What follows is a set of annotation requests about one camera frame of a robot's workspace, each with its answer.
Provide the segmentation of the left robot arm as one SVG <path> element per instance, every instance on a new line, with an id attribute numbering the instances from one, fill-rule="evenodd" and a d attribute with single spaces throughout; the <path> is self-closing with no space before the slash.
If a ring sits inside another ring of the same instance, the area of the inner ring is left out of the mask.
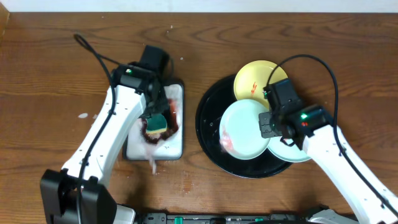
<path id="1" fill-rule="evenodd" d="M 133 223 L 134 209 L 108 192 L 111 172 L 132 125 L 169 109 L 163 74 L 169 55 L 146 46 L 140 61 L 110 73 L 103 107 L 60 171 L 46 170 L 40 191 L 47 223 Z"/>

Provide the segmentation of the light green plate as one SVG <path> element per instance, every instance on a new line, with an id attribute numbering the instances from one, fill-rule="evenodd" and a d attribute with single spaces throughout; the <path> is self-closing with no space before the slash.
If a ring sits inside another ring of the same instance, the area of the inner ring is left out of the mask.
<path id="1" fill-rule="evenodd" d="M 239 160 L 260 156 L 270 139 L 263 138 L 259 115 L 268 109 L 261 103 L 245 99 L 232 103 L 223 113 L 219 126 L 222 150 Z"/>
<path id="2" fill-rule="evenodd" d="M 295 144 L 287 146 L 280 142 L 280 137 L 271 138 L 267 148 L 274 156 L 286 162 L 299 163 L 310 160 L 310 157 Z"/>

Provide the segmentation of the green yellow sponge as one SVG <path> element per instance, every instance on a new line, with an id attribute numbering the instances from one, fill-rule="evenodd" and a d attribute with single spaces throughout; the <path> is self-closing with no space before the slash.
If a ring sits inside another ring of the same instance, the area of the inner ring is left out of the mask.
<path id="1" fill-rule="evenodd" d="M 167 130 L 167 120 L 162 114 L 154 114 L 150 118 L 146 119 L 147 127 L 146 133 L 147 134 L 158 134 L 165 132 Z"/>

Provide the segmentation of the yellow plate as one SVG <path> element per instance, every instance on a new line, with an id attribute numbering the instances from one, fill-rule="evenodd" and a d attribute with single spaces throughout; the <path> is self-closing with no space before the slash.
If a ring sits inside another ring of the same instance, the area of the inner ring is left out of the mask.
<path id="1" fill-rule="evenodd" d="M 236 99 L 256 100 L 269 109 L 269 103 L 264 98 L 263 88 L 276 66 L 274 62 L 256 60 L 242 67 L 234 79 L 233 89 Z"/>

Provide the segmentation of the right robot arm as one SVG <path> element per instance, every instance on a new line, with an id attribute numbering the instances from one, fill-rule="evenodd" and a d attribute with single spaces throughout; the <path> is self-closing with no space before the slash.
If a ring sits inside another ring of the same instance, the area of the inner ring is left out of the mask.
<path id="1" fill-rule="evenodd" d="M 269 111 L 259 114 L 263 138 L 297 146 L 324 171 L 360 223 L 397 223 L 394 195 L 353 151 L 331 114 L 307 106 L 286 78 L 263 89 Z"/>

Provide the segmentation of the light green plate front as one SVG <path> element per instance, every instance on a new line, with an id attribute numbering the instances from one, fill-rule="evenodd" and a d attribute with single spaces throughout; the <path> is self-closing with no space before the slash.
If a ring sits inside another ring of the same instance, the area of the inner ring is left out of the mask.
<path id="1" fill-rule="evenodd" d="M 239 160 L 260 156 L 270 139 L 263 138 L 259 115 L 268 109 L 261 103 L 245 99 L 232 103 L 223 113 L 219 126 L 222 150 Z"/>

